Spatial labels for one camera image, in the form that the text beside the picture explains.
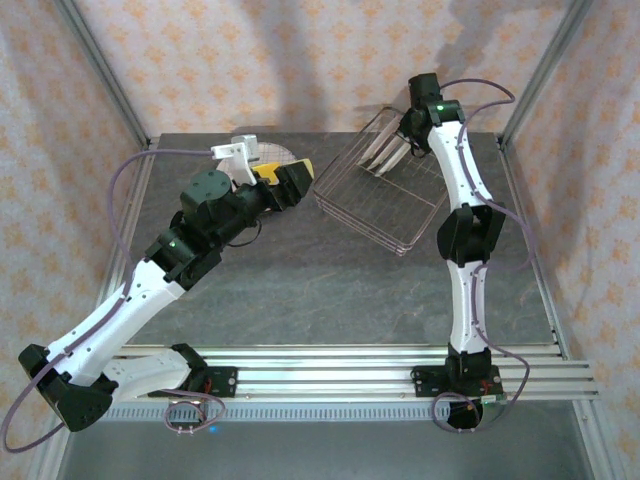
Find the black cable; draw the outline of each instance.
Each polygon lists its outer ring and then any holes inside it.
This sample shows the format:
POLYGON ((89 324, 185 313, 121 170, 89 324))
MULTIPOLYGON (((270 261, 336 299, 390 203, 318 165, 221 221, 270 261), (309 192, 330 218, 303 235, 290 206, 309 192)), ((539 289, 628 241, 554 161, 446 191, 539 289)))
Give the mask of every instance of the black cable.
POLYGON ((249 240, 248 242, 243 242, 243 243, 227 243, 228 247, 232 247, 232 248, 239 248, 239 247, 246 247, 247 245, 251 245, 253 242, 255 242, 258 237, 260 236, 260 232, 262 231, 262 221, 260 221, 259 218, 256 218, 256 222, 258 223, 258 231, 256 232, 256 236, 253 237, 251 240, 249 240))

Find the floral pattern backdrop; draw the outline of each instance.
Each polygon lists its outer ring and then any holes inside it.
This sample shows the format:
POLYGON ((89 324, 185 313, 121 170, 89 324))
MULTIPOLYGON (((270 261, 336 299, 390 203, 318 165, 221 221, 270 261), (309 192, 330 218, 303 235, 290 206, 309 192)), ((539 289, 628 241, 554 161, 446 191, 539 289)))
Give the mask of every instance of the floral pattern backdrop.
MULTIPOLYGON (((95 307, 112 239, 111 172, 137 150, 73 35, 45 0, 0 2, 0 415, 26 385, 17 357, 47 345, 95 307)), ((121 211, 130 183, 123 176, 121 211)), ((43 433, 32 394, 10 444, 43 433)), ((0 476, 27 476, 33 454, 0 453, 0 476)))
MULTIPOLYGON (((149 135, 359 130, 407 80, 524 90, 570 0, 80 0, 149 135)), ((470 106, 486 88, 448 94, 470 106)), ((500 131, 512 108, 476 129, 500 131)))
POLYGON ((571 351, 640 472, 640 9, 594 2, 515 142, 571 351))

